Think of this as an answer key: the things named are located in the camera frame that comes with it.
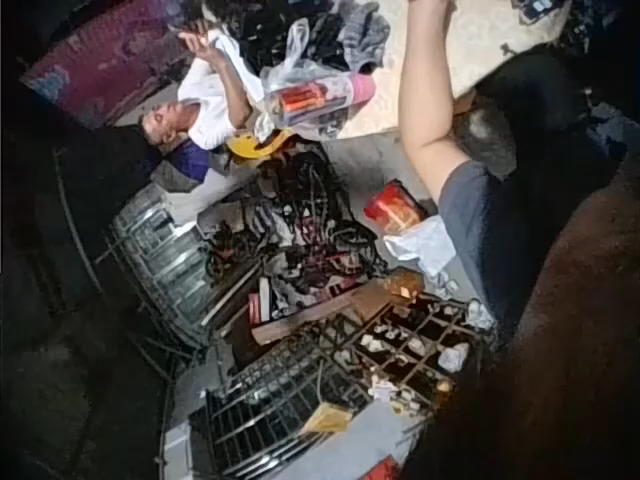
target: brown fabric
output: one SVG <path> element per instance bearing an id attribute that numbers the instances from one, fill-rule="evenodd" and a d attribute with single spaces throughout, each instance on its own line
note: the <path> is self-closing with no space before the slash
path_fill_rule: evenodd
<path id="1" fill-rule="evenodd" d="M 637 467 L 640 161 L 578 208 L 495 369 L 468 372 L 403 479 L 612 478 Z"/>

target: bottle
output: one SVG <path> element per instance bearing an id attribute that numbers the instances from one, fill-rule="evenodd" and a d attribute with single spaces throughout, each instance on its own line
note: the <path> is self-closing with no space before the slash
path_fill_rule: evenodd
<path id="1" fill-rule="evenodd" d="M 351 105 L 364 103 L 376 93 L 369 75 L 341 74 L 277 90 L 267 109 L 280 129 L 292 127 Z"/>

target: red object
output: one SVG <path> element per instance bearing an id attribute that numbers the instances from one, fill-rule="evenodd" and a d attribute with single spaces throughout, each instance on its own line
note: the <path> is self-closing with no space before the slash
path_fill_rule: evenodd
<path id="1" fill-rule="evenodd" d="M 249 324 L 260 325 L 260 295 L 257 293 L 249 294 Z"/>
<path id="2" fill-rule="evenodd" d="M 360 480 L 395 480 L 396 478 L 398 478 L 398 464 L 392 456 L 388 456 Z"/>
<path id="3" fill-rule="evenodd" d="M 387 235 L 397 235 L 425 218 L 418 203 L 398 180 L 387 183 L 382 193 L 371 199 L 364 213 Z"/>

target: man's hand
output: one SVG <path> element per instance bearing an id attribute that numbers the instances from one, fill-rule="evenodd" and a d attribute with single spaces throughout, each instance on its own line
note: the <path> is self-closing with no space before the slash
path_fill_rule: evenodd
<path id="1" fill-rule="evenodd" d="M 216 70 L 220 70 L 227 62 L 227 57 L 223 52 L 209 45 L 207 35 L 192 32 L 181 32 L 178 38 L 184 41 L 187 48 L 196 57 L 204 60 Z"/>

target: white cloth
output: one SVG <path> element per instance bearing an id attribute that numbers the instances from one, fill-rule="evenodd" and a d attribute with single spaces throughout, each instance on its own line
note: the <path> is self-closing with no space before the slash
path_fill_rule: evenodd
<path id="1" fill-rule="evenodd" d="M 249 99 L 254 104 L 262 101 L 264 90 L 260 79 L 247 69 L 240 56 L 238 43 L 219 30 L 210 30 L 207 38 L 213 46 L 227 55 Z M 200 148 L 213 150 L 235 134 L 236 129 L 229 119 L 229 108 L 220 75 L 211 70 L 204 60 L 193 60 L 178 89 L 178 100 L 200 104 L 198 118 L 189 129 L 189 137 Z"/>
<path id="2" fill-rule="evenodd" d="M 243 186 L 256 173 L 253 168 L 238 167 L 224 176 L 210 168 L 202 184 L 189 193 L 170 193 L 161 189 L 165 207 L 177 225 L 194 222 L 200 212 Z"/>

